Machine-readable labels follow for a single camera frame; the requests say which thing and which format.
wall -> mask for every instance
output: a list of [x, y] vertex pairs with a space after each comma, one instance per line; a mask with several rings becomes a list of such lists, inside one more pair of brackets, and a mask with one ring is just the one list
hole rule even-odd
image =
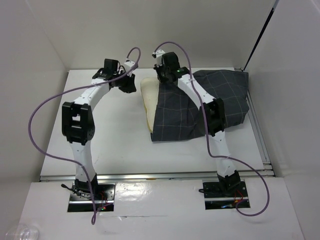
[[[31, 181], [44, 156], [28, 138], [28, 120], [45, 98], [60, 92], [66, 69], [23, 0], [0, 1], [0, 239], [19, 219]], [[33, 132], [46, 149], [59, 100], [35, 118]]]
[[280, 0], [247, 68], [270, 159], [306, 240], [320, 235], [319, 6], [319, 0]]
[[[141, 68], [164, 41], [193, 67], [244, 67], [275, 0], [28, 0], [69, 69], [97, 69], [141, 47]], [[179, 51], [166, 46], [165, 50]]]

purple cable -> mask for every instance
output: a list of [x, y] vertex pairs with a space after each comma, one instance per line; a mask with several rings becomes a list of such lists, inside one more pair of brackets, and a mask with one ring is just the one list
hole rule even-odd
[[[190, 59], [189, 59], [189, 56], [188, 56], [186, 50], [185, 50], [181, 45], [179, 45], [179, 44], [176, 43], [176, 42], [173, 42], [173, 41], [165, 41], [165, 42], [161, 43], [161, 44], [154, 50], [154, 52], [156, 52], [156, 51], [157, 51], [162, 45], [164, 45], [164, 44], [174, 44], [174, 45], [176, 45], [177, 47], [179, 47], [179, 48], [184, 52], [185, 57], [186, 57], [186, 59], [187, 59], [187, 61], [188, 61], [188, 65], [189, 65], [190, 79], [193, 79], [192, 70], [191, 70], [191, 62], [190, 62]], [[196, 93], [196, 95], [198, 96], [198, 98], [199, 98], [199, 100], [200, 100], [200, 104], [201, 104], [202, 109], [205, 109], [205, 108], [204, 108], [204, 104], [203, 104], [202, 99], [201, 99], [201, 96], [200, 96], [200, 94], [198, 93], [198, 91], [196, 90], [193, 81], [191, 81], [191, 85], [192, 85], [192, 88], [193, 88], [194, 92]], [[202, 113], [203, 113], [203, 119], [207, 119], [205, 111], [202, 111]], [[269, 192], [269, 188], [268, 188], [268, 185], [267, 185], [265, 179], [262, 177], [262, 175], [261, 175], [257, 170], [255, 170], [252, 166], [250, 166], [249, 164], [247, 164], [247, 163], [244, 162], [244, 161], [241, 161], [241, 160], [239, 160], [239, 159], [237, 159], [237, 158], [230, 157], [230, 156], [223, 156], [223, 155], [215, 156], [215, 155], [212, 155], [212, 153], [211, 153], [211, 151], [210, 151], [209, 130], [208, 130], [208, 123], [207, 123], [207, 121], [204, 121], [204, 128], [205, 128], [206, 147], [207, 147], [207, 151], [208, 151], [208, 154], [209, 154], [210, 157], [212, 157], [212, 158], [214, 158], [214, 159], [230, 159], [230, 160], [236, 161], [236, 162], [238, 162], [238, 163], [241, 163], [241, 164], [247, 166], [248, 168], [250, 168], [252, 171], [254, 171], [254, 172], [261, 178], [261, 180], [262, 180], [262, 182], [263, 182], [263, 184], [264, 184], [264, 186], [265, 186], [266, 195], [267, 195], [267, 200], [266, 200], [266, 204], [265, 204], [264, 208], [263, 208], [261, 211], [259, 211], [259, 212], [257, 212], [257, 213], [253, 213], [253, 214], [247, 214], [247, 213], [241, 212], [241, 211], [239, 210], [238, 206], [239, 206], [239, 204], [240, 204], [241, 202], [243, 202], [243, 201], [245, 201], [245, 200], [239, 201], [239, 202], [235, 205], [235, 209], [236, 209], [241, 215], [244, 215], [244, 216], [247, 216], [247, 217], [255, 217], [255, 216], [258, 216], [258, 215], [262, 214], [262, 213], [268, 208], [269, 202], [270, 202], [270, 192]]]
[[70, 93], [70, 92], [73, 92], [73, 91], [76, 91], [76, 90], [80, 90], [80, 89], [88, 89], [88, 88], [93, 88], [93, 87], [96, 87], [96, 86], [100, 86], [100, 85], [103, 85], [103, 84], [108, 84], [108, 83], [112, 83], [114, 81], [117, 81], [121, 78], [123, 78], [124, 76], [126, 76], [127, 74], [131, 73], [133, 70], [137, 69], [138, 68], [138, 62], [140, 60], [140, 57], [141, 57], [141, 50], [140, 48], [138, 48], [137, 46], [135, 46], [134, 48], [132, 48], [128, 55], [126, 56], [127, 58], [130, 56], [131, 52], [133, 50], [137, 49], [138, 52], [139, 52], [139, 55], [138, 55], [138, 58], [135, 62], [135, 64], [130, 68], [129, 71], [125, 72], [124, 74], [122, 74], [121, 76], [118, 76], [112, 80], [108, 80], [108, 81], [104, 81], [104, 82], [101, 82], [101, 83], [97, 83], [97, 84], [92, 84], [92, 85], [86, 85], [86, 86], [79, 86], [79, 87], [76, 87], [76, 88], [73, 88], [73, 89], [70, 89], [70, 90], [67, 90], [67, 91], [64, 91], [64, 92], [61, 92], [59, 94], [56, 94], [52, 97], [49, 97], [48, 99], [44, 100], [42, 103], [39, 104], [39, 106], [36, 107], [36, 109], [33, 111], [33, 113], [31, 114], [30, 116], [30, 119], [29, 119], [29, 123], [28, 123], [28, 134], [29, 134], [29, 138], [33, 144], [33, 146], [40, 152], [42, 153], [43, 155], [46, 155], [48, 157], [51, 157], [53, 159], [58, 159], [58, 160], [63, 160], [63, 161], [67, 161], [67, 162], [71, 162], [71, 163], [75, 163], [75, 164], [78, 164], [81, 166], [81, 168], [83, 169], [84, 173], [85, 173], [85, 176], [88, 180], [88, 185], [89, 185], [89, 191], [90, 191], [90, 194], [91, 194], [91, 200], [92, 200], [92, 207], [93, 207], [93, 216], [92, 216], [92, 219], [91, 219], [91, 224], [94, 225], [96, 223], [96, 218], [97, 218], [97, 213], [104, 207], [110, 205], [110, 203], [102, 206], [102, 207], [99, 207], [98, 209], [96, 209], [96, 204], [95, 204], [95, 198], [94, 198], [94, 191], [93, 191], [93, 188], [92, 188], [92, 185], [91, 185], [91, 182], [90, 182], [90, 178], [89, 178], [89, 174], [85, 168], [85, 166], [83, 166], [80, 162], [76, 161], [76, 160], [72, 160], [72, 159], [69, 159], [69, 158], [64, 158], [64, 157], [60, 157], [60, 156], [55, 156], [55, 155], [52, 155], [50, 153], [47, 153], [46, 151], [42, 150], [35, 142], [34, 140], [34, 137], [32, 136], [32, 132], [31, 132], [31, 125], [32, 125], [32, 120], [35, 116], [35, 114], [37, 113], [37, 111], [44, 105], [46, 104], [47, 102], [49, 102], [50, 100], [52, 99], [55, 99], [57, 97], [60, 97], [64, 94], [67, 94], [67, 93]]

